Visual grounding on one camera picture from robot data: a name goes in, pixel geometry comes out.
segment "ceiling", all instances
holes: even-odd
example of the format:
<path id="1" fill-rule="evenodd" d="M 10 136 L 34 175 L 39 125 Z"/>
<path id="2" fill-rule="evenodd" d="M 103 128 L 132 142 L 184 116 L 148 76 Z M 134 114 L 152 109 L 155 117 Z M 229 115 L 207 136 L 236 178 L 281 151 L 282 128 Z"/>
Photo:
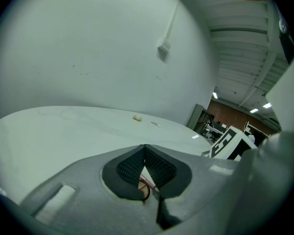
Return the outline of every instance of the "ceiling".
<path id="1" fill-rule="evenodd" d="M 215 92 L 241 111 L 277 129 L 266 93 L 287 69 L 279 40 L 279 17 L 271 1 L 193 0 L 205 16 L 220 56 Z"/>

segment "small object on table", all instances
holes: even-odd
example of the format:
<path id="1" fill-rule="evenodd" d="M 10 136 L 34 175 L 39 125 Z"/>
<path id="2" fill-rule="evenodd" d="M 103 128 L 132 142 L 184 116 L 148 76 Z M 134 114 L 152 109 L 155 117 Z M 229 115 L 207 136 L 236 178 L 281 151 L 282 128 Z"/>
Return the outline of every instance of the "small object on table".
<path id="1" fill-rule="evenodd" d="M 151 122 L 153 123 L 154 125 L 158 126 L 159 128 L 161 127 L 159 124 L 155 123 L 155 122 Z"/>
<path id="2" fill-rule="evenodd" d="M 142 116 L 139 115 L 138 113 L 135 113 L 133 116 L 133 119 L 137 120 L 137 121 L 142 121 Z"/>

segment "table surface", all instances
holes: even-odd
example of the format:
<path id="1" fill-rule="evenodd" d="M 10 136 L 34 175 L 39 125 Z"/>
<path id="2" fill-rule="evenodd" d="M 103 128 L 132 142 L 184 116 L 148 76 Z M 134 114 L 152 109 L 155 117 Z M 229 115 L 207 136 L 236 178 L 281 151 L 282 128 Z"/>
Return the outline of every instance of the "table surface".
<path id="1" fill-rule="evenodd" d="M 19 204 L 40 183 L 71 163 L 140 144 L 200 156 L 210 144 L 191 129 L 145 114 L 95 107 L 52 106 L 0 120 L 0 187 Z"/>

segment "brick wall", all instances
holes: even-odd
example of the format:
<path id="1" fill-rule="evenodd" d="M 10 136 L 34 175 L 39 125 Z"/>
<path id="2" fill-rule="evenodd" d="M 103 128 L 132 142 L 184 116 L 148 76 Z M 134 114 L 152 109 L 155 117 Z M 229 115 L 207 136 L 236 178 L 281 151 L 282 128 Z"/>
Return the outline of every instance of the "brick wall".
<path id="1" fill-rule="evenodd" d="M 266 126 L 254 117 L 213 100 L 210 101 L 208 112 L 215 116 L 214 122 L 220 121 L 221 124 L 225 124 L 227 127 L 234 126 L 240 130 L 243 130 L 245 123 L 249 121 L 252 126 L 256 127 L 258 130 L 261 130 L 267 135 L 277 133 L 275 130 Z"/>

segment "white wall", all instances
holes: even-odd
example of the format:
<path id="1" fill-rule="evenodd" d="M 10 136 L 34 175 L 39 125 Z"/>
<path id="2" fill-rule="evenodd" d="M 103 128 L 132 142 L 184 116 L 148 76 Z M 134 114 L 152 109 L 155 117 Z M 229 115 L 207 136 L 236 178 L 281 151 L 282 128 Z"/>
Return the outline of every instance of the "white wall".
<path id="1" fill-rule="evenodd" d="M 272 105 L 282 131 L 294 131 L 294 59 L 266 98 Z"/>
<path id="2" fill-rule="evenodd" d="M 17 0 L 0 23 L 0 118 L 49 105 L 100 106 L 186 124 L 208 107 L 219 57 L 196 8 L 177 0 Z"/>

